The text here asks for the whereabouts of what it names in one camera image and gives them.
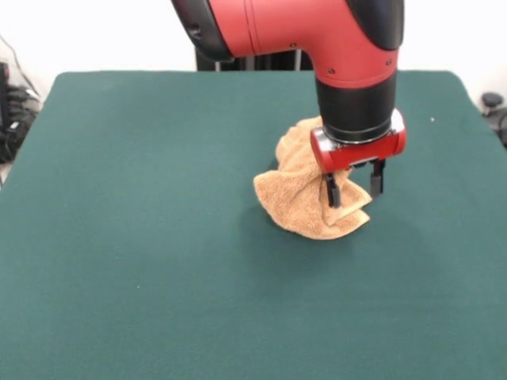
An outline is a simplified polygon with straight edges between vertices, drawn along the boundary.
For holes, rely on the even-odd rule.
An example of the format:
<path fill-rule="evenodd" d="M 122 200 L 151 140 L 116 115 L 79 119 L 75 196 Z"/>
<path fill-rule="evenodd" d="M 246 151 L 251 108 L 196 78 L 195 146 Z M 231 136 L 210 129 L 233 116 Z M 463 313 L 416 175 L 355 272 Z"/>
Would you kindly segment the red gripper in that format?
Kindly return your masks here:
<path fill-rule="evenodd" d="M 333 141 L 322 127 L 317 127 L 310 132 L 310 143 L 318 167 L 324 172 L 322 180 L 326 185 L 328 205 L 340 207 L 341 191 L 336 180 L 337 171 L 372 162 L 369 194 L 371 197 L 382 195 L 384 160 L 403 152 L 406 146 L 406 127 L 400 111 L 394 110 L 390 129 L 379 139 L 361 144 L 343 144 Z"/>

